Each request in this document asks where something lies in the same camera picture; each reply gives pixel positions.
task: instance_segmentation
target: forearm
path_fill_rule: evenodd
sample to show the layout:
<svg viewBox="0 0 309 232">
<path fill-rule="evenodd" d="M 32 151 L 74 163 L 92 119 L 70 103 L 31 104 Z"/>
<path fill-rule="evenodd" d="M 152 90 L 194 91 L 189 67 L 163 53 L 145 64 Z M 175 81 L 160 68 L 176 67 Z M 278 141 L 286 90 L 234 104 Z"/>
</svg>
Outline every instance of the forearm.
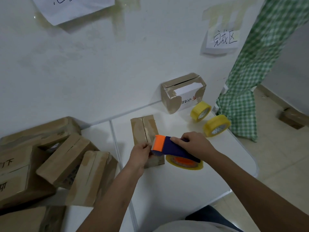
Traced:
<svg viewBox="0 0 309 232">
<path fill-rule="evenodd" d="M 138 170 L 126 165 L 77 232 L 119 231 L 139 177 Z"/>
<path fill-rule="evenodd" d="M 309 216 L 217 152 L 207 162 L 231 187 L 261 232 L 308 231 Z"/>
</svg>

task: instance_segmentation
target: person's right arm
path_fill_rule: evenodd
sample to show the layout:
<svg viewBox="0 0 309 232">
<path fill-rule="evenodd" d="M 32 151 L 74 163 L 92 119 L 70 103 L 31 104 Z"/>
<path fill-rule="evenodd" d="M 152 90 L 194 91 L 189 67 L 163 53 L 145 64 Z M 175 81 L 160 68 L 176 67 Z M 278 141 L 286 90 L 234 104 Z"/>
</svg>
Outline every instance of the person's right arm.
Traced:
<svg viewBox="0 0 309 232">
<path fill-rule="evenodd" d="M 201 133 L 171 140 L 209 164 L 231 187 L 261 232 L 309 231 L 309 216 L 218 152 Z"/>
</svg>

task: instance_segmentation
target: floor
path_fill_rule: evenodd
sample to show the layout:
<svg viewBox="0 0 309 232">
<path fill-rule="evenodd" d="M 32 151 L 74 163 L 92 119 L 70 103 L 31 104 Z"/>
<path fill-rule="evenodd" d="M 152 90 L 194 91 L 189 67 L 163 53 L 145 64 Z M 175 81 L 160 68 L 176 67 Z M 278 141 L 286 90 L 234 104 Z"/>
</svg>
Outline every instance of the floor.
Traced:
<svg viewBox="0 0 309 232">
<path fill-rule="evenodd" d="M 255 157 L 258 179 L 290 203 L 309 214 L 309 127 L 296 130 L 278 120 L 282 107 L 254 90 L 258 140 L 239 138 Z M 244 232 L 259 229 L 232 192 L 212 206 Z"/>
</svg>

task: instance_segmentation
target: green checkered curtain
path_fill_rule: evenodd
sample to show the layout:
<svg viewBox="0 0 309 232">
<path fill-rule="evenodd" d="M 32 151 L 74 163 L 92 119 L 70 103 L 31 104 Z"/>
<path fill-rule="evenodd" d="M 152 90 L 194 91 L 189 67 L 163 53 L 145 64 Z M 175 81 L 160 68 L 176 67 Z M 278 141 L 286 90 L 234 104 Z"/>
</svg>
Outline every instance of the green checkered curtain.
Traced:
<svg viewBox="0 0 309 232">
<path fill-rule="evenodd" d="M 280 55 L 288 37 L 309 19 L 309 0 L 266 0 L 217 100 L 218 114 L 230 130 L 257 140 L 256 110 L 251 88 L 259 85 Z"/>
</svg>

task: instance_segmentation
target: tape roll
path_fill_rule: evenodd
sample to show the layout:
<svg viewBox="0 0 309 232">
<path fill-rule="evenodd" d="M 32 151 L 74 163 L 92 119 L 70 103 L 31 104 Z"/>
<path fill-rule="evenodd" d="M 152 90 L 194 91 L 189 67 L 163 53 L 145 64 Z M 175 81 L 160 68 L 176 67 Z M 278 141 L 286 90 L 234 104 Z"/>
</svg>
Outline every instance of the tape roll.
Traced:
<svg viewBox="0 0 309 232">
<path fill-rule="evenodd" d="M 204 119 L 210 111 L 211 106 L 204 101 L 201 101 L 192 109 L 190 116 L 194 121 L 199 122 Z"/>
<path fill-rule="evenodd" d="M 165 159 L 170 164 L 182 168 L 182 169 L 188 169 L 188 170 L 200 170 L 203 168 L 203 161 L 201 160 L 200 163 L 197 163 L 193 160 L 189 160 L 182 157 L 172 156 L 172 155 L 166 155 Z"/>
<path fill-rule="evenodd" d="M 231 122 L 225 115 L 218 115 L 207 121 L 203 129 L 207 137 L 213 137 L 228 129 L 230 125 Z"/>
</svg>

